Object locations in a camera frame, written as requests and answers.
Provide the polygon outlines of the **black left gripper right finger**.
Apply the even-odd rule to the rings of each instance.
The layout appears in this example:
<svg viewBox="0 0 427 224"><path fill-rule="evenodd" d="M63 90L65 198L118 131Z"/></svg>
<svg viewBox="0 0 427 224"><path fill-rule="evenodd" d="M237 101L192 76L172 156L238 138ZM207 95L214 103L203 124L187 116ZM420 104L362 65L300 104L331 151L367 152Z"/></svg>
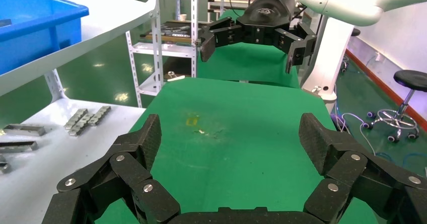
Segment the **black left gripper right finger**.
<svg viewBox="0 0 427 224"><path fill-rule="evenodd" d="M426 223L426 179L369 153L351 135L301 116L299 139L323 177L303 211L338 223L354 198L388 223Z"/></svg>

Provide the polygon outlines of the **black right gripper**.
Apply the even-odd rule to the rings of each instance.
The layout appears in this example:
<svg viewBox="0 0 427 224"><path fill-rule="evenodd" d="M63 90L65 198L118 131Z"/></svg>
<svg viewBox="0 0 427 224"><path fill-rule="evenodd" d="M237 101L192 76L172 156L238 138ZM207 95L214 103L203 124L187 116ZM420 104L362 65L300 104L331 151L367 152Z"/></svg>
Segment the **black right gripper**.
<svg viewBox="0 0 427 224"><path fill-rule="evenodd" d="M295 0L254 0L244 14L214 21L202 27L200 58L207 62L216 48L240 42L273 45L287 55L286 73L314 52L317 35L310 27L298 22L289 29L296 7Z"/></svg>

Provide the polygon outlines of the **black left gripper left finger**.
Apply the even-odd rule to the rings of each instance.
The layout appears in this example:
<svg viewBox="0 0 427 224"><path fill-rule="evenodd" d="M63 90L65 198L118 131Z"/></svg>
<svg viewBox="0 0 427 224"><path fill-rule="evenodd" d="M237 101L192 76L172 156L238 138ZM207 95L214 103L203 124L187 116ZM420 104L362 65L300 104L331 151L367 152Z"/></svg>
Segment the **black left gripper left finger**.
<svg viewBox="0 0 427 224"><path fill-rule="evenodd" d="M43 223L94 223L119 199L140 223L170 222L180 205L151 175L161 137L157 114L120 135L104 156L59 181Z"/></svg>

